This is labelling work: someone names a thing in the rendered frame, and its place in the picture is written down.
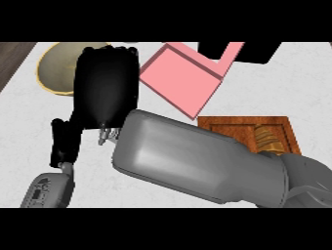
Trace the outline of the pink open box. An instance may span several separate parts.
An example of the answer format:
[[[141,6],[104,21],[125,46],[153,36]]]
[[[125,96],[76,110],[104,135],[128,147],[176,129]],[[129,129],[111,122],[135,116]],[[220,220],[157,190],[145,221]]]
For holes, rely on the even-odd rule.
[[[215,62],[182,42],[167,42],[141,68],[141,81],[191,120],[223,83],[243,46],[232,42]]]

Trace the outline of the black appliance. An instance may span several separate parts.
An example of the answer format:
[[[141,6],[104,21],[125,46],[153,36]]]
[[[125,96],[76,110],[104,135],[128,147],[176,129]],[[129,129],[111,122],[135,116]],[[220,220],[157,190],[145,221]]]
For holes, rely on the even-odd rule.
[[[241,63],[268,63],[281,47],[281,42],[245,42],[235,57]],[[223,56],[229,42],[200,42],[198,53],[209,59],[219,60]]]

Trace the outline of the brown wooden cutting board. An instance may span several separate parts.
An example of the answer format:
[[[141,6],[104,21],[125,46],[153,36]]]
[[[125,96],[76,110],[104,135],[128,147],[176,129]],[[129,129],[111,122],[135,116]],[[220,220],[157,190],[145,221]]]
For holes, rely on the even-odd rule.
[[[288,116],[200,116],[198,126],[216,133],[237,138],[253,152],[259,152],[256,125],[263,125],[284,144],[287,153],[300,154],[291,121]]]

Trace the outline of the tan striped vegetable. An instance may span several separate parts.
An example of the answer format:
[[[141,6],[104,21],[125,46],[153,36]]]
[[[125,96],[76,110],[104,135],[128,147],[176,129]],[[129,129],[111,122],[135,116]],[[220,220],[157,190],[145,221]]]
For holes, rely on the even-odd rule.
[[[279,138],[262,124],[254,127],[254,137],[259,151],[269,151],[278,155],[285,153],[285,146]]]

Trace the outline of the beige round plate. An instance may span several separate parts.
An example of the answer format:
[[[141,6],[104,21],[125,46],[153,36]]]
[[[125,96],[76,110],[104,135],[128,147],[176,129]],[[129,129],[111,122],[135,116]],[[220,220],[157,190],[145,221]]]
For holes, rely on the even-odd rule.
[[[42,54],[36,64],[36,81],[45,91],[58,96],[74,96],[77,59],[86,47],[95,49],[110,42],[58,42]]]

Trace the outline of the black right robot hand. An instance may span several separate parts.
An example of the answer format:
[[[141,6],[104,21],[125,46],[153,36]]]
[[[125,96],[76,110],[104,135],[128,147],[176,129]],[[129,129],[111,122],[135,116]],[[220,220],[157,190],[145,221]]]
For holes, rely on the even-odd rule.
[[[88,47],[77,60],[74,112],[83,127],[122,128],[139,101],[139,51],[135,47]]]

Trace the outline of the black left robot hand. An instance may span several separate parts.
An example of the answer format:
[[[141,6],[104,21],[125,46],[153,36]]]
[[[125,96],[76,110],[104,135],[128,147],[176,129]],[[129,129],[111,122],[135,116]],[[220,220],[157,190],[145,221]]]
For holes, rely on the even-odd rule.
[[[51,127],[54,144],[49,165],[52,168],[58,168],[61,163],[76,163],[77,161],[83,128],[74,122],[60,118],[52,120]]]

